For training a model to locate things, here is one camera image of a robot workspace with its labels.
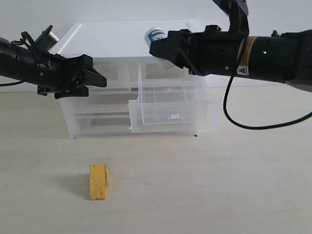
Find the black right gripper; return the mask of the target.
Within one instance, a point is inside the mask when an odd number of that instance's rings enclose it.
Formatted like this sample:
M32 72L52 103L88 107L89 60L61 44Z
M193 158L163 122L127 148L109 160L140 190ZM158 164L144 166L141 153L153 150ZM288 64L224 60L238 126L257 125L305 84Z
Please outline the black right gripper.
M151 42L149 53L189 69L191 75L229 75L243 41L241 32L223 32L217 25L207 25L198 33L188 29L169 31L166 39Z

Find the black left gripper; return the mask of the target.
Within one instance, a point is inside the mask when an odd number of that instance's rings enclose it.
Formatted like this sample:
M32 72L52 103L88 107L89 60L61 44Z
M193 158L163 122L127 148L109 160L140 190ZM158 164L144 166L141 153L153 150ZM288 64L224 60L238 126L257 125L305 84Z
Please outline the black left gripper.
M93 58L85 54L74 58L51 54L36 56L34 68L37 94L41 96L53 93L55 99L88 97L86 86L107 87L106 77L93 69Z

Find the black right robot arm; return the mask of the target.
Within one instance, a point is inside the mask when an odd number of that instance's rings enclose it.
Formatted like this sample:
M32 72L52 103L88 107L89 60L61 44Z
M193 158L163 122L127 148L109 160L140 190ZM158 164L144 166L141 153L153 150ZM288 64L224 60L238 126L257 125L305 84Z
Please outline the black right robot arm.
M150 54L168 60L192 75L231 76L287 84L312 90L312 32L274 37L246 37L222 32L217 25L203 32L169 31L153 41Z

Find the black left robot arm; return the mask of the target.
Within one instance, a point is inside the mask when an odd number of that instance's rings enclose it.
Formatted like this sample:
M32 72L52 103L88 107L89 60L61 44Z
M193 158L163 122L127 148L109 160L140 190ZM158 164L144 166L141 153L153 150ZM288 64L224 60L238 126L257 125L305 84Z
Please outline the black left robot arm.
M89 86L107 86L106 77L93 67L88 55L65 58L35 45L23 48L5 39L0 41L0 74L34 84L38 95L54 94L56 99L87 97Z

